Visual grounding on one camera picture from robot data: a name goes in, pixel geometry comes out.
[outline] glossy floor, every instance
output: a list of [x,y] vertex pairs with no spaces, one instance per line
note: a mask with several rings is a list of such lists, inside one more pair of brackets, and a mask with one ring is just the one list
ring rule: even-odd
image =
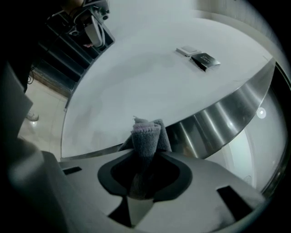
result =
[[25,119],[19,136],[40,150],[51,152],[60,161],[60,144],[67,98],[37,80],[28,85],[26,95],[32,100],[32,111],[39,114],[37,122]]

